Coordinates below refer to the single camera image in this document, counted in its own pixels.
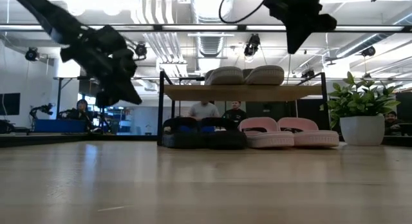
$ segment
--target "blue bin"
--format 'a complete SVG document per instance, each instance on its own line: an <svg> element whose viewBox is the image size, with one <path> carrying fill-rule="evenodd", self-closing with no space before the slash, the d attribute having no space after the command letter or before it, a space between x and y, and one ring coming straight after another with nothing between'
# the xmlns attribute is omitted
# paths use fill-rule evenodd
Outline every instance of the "blue bin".
<svg viewBox="0 0 412 224"><path fill-rule="evenodd" d="M83 133L85 128L83 120L36 120L34 125L38 133Z"/></svg>

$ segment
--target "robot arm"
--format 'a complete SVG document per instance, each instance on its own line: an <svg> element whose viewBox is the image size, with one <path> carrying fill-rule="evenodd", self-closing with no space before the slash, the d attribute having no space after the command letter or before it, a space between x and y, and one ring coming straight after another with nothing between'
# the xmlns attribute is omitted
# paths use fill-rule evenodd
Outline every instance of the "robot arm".
<svg viewBox="0 0 412 224"><path fill-rule="evenodd" d="M73 59L99 81L102 91L96 96L98 106L112 106L119 100L142 103L130 81L137 69L134 53L116 30L109 25L99 30L89 28L48 0L17 1L53 41L69 46L61 50L63 62Z"/></svg>

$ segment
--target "green leaves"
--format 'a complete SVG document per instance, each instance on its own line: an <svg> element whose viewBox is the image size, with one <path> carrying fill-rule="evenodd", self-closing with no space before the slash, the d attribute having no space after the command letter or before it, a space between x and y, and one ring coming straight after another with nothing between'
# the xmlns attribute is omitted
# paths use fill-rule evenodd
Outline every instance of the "green leaves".
<svg viewBox="0 0 412 224"><path fill-rule="evenodd" d="M333 83L335 91L329 93L331 100L328 101L328 108L332 118L332 127L339 123L341 117L354 116L375 116L385 114L400 104L391 94L400 86L391 86L378 91L375 82L361 79L355 82L353 75L348 72L347 78L343 79L347 86L340 86Z"/></svg>

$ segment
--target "ceiling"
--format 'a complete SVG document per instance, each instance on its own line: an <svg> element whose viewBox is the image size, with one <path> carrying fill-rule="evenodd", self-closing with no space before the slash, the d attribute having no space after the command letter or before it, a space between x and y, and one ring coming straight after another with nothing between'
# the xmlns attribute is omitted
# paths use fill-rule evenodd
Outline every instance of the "ceiling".
<svg viewBox="0 0 412 224"><path fill-rule="evenodd" d="M62 0L51 0L54 3L66 7L66 3ZM377 0L372 3L370 0L321 0L323 4L322 13L332 14L338 24L359 24L359 25L379 25L379 24L392 24L394 20L398 19L401 14L412 13L412 0ZM253 10L261 0L234 0L234 9L231 19L239 19L245 14ZM187 24L193 23L191 14L191 5L187 3L187 0L173 0L173 18L176 23ZM86 10L86 12L78 19L86 24L132 24L133 21L130 18L130 11L123 10L116 16L106 15L101 10ZM35 24L37 21L29 14L21 5L16 1L0 0L0 23L10 24ZM242 22L242 24L281 24L280 21L270 17L268 9L262 7L254 15ZM125 33L125 36L129 37L133 41L145 41L142 33ZM187 33L178 33L178 40L184 59L187 61L188 72L193 72L198 68L196 60L196 41L194 37L188 37ZM317 54L326 54L327 50L334 50L346 46L365 35L364 33L313 33L301 46L301 49L295 54L290 56L286 50L286 34L285 33L260 33L261 49L255 54L254 60L250 63L245 62L243 56L243 49L245 42L250 37L250 33L233 33L234 36L226 37L224 44L224 51L221 66L237 66L240 68L255 68L264 64L276 64L285 69L285 73L288 72L290 66L290 72L300 76L300 73L309 68L313 68L315 71L320 71L326 66L322 61L321 56ZM350 70L361 76L366 71L378 71L379 69L391 66L394 62L406 59L412 56L411 46L408 43L412 41L412 35L410 34L396 34L390 38L375 44L374 47L377 51L374 57L366 57L353 55L343 60L337 61L338 66L342 66L342 70L350 68ZM21 50L27 49L27 47L38 47L42 54L49 57L58 57L59 46L54 44L45 33L39 32L10 32L7 34L7 44L13 48L19 48ZM157 71L155 70L157 56L149 48L147 59L139 62L142 66L138 69L139 75L155 76ZM392 67L391 69L384 70L374 77L410 77L408 73L412 70L412 61L408 63L405 60L405 64L400 64L399 67Z"/></svg>

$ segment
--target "man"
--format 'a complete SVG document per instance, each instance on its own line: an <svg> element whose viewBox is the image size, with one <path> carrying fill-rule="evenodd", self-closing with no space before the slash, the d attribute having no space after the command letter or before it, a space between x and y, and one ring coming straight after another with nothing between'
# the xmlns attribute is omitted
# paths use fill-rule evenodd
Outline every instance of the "man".
<svg viewBox="0 0 412 224"><path fill-rule="evenodd" d="M232 109L226 111L223 114L223 118L228 118L234 121L237 125L239 125L242 120L247 118L246 112L240 109L240 104L240 101L233 101Z"/></svg>
<svg viewBox="0 0 412 224"><path fill-rule="evenodd" d="M385 135L400 136L402 135L400 131L399 124L402 123L397 118L397 113L391 111L385 115Z"/></svg>
<svg viewBox="0 0 412 224"><path fill-rule="evenodd" d="M201 101L191 107L189 116L200 121L203 118L219 117L219 111L214 104L207 101Z"/></svg>

